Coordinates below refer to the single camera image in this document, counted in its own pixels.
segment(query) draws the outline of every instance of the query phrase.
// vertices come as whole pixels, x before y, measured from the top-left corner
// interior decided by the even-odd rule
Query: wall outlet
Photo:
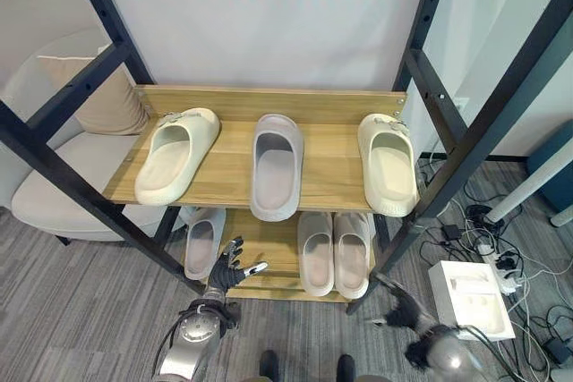
[[[464,112],[464,109],[466,109],[466,105],[469,103],[469,98],[452,98],[451,101],[454,102],[458,112],[462,113]]]

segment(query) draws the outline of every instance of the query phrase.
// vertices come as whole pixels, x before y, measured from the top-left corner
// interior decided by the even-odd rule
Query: white box
[[[428,274],[440,323],[476,326],[492,341],[515,338],[489,264],[440,261]],[[459,337],[476,340],[466,331]]]

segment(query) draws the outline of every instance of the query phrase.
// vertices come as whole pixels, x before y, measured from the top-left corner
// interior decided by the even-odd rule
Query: white wall
[[[87,0],[0,0],[0,89],[36,50],[97,25]]]
[[[453,98],[468,98],[470,124],[492,93],[549,0],[440,0],[424,51]],[[573,61],[569,59],[492,154],[526,156],[573,118]],[[411,84],[404,117],[416,155],[432,151],[432,121]],[[443,152],[438,145],[437,152]]]
[[[390,89],[418,0],[115,0],[159,83]]]

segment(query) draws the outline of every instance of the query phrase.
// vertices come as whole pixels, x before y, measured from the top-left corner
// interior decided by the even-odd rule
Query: pillow
[[[61,89],[93,59],[39,55],[38,60]],[[83,130],[98,134],[137,134],[149,118],[122,67],[109,75],[74,115]]]

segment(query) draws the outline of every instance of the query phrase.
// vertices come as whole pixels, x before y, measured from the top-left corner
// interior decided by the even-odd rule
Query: power strip
[[[498,281],[498,287],[502,294],[510,295],[513,294],[521,284],[518,284],[513,277],[505,277],[513,270],[503,270],[497,268],[495,263],[500,259],[500,254],[494,252],[491,245],[477,245],[477,250],[482,255],[484,263],[489,264],[492,267],[493,274],[495,275],[495,280]]]

